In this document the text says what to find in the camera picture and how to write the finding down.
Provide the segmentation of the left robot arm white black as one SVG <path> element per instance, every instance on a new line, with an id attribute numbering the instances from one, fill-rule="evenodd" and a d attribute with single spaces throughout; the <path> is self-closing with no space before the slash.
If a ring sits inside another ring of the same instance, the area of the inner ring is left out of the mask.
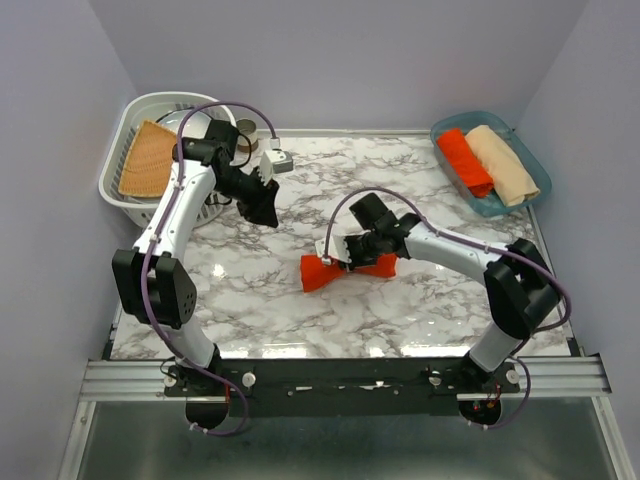
<path id="1" fill-rule="evenodd" d="M 222 372 L 215 365 L 216 345 L 192 318 L 197 288 L 183 265 L 196 217 L 210 194 L 219 193 L 235 201 L 246 221 L 277 227 L 273 163 L 285 156 L 278 148 L 267 150 L 246 173 L 233 162 L 238 130 L 227 122 L 218 127 L 212 138 L 177 136 L 167 189 L 149 225 L 133 247 L 112 258 L 124 311 L 152 328 L 189 368 L 187 382 L 201 395 L 220 387 Z"/>

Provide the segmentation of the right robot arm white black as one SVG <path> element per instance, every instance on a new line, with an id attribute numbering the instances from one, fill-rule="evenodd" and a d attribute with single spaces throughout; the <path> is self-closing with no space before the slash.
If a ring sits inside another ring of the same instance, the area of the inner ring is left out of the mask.
<path id="1" fill-rule="evenodd" d="M 480 392 L 496 370 L 525 345 L 562 299 L 537 247 L 519 238 L 511 244 L 482 243 L 429 223 L 412 207 L 398 218 L 373 192 L 349 207 L 363 231 L 333 235 L 327 254 L 346 269 L 362 270 L 384 255 L 426 261 L 484 286 L 492 321 L 460 361 L 460 379 Z"/>

